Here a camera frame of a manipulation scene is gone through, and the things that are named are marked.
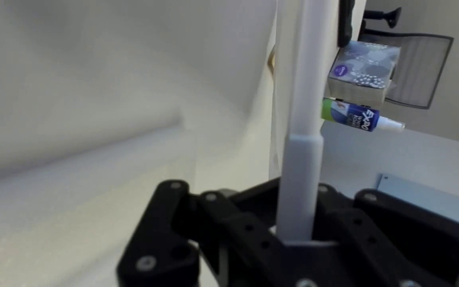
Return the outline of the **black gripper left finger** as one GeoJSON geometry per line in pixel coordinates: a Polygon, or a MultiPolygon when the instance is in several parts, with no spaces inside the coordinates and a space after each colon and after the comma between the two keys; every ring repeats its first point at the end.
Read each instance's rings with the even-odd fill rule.
{"type": "Polygon", "coordinates": [[[219,287],[270,285],[270,226],[270,181],[192,194],[186,181],[164,179],[116,264],[117,287],[199,287],[200,259],[219,287]]]}

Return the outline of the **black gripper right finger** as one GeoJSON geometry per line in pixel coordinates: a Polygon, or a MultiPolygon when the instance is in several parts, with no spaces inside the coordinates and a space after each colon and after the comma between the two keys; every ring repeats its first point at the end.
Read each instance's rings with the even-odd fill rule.
{"type": "Polygon", "coordinates": [[[358,287],[459,287],[459,221],[379,189],[321,184],[315,232],[352,253],[358,287]]]}

